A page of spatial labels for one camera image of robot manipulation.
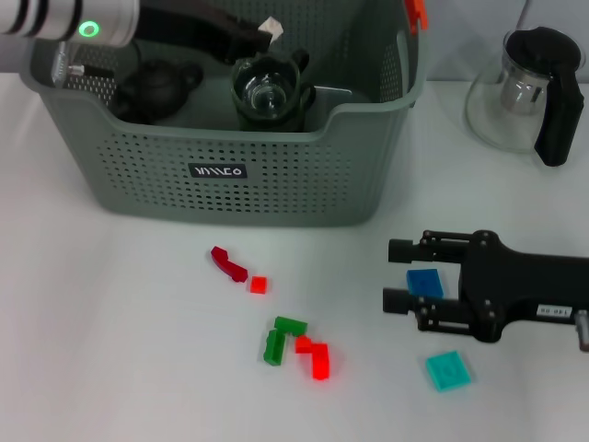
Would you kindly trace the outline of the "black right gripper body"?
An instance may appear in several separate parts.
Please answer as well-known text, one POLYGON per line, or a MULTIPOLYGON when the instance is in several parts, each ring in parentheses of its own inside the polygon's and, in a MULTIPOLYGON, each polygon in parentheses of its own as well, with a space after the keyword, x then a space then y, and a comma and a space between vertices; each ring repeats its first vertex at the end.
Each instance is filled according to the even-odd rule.
POLYGON ((588 260, 524 253, 477 231, 461 264, 460 300, 473 312, 471 334, 496 343, 512 322, 526 320, 577 327, 588 342, 588 260))

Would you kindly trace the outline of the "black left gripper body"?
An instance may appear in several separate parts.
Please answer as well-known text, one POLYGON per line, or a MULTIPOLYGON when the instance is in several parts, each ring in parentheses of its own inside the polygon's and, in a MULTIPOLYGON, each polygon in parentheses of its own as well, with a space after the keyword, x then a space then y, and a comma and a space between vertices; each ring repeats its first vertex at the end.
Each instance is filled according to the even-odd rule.
POLYGON ((140 1, 133 37, 206 52, 223 64, 231 54, 237 19, 206 1, 140 1))

